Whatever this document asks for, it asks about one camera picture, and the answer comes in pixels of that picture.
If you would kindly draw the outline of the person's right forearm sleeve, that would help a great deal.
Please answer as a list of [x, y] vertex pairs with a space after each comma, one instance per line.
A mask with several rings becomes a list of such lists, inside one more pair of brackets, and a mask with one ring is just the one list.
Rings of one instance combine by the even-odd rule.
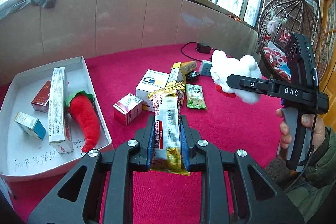
[[302, 177], [286, 193], [305, 223], [324, 223], [335, 217], [335, 132], [324, 124], [315, 126], [324, 141], [312, 156]]

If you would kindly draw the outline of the person's right hand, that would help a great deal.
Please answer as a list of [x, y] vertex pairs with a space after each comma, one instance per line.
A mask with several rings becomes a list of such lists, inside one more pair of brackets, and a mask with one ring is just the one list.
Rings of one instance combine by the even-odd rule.
[[[323, 120], [319, 116], [315, 117], [313, 114], [303, 114], [301, 117], [301, 123], [303, 126], [310, 129], [312, 129], [313, 125], [315, 124], [313, 145], [314, 151], [316, 151], [319, 147], [322, 146], [322, 143], [326, 137], [326, 127]], [[287, 149], [292, 141], [292, 136], [290, 134], [290, 127], [285, 123], [284, 120], [280, 123], [280, 132], [280, 146], [284, 149]]]

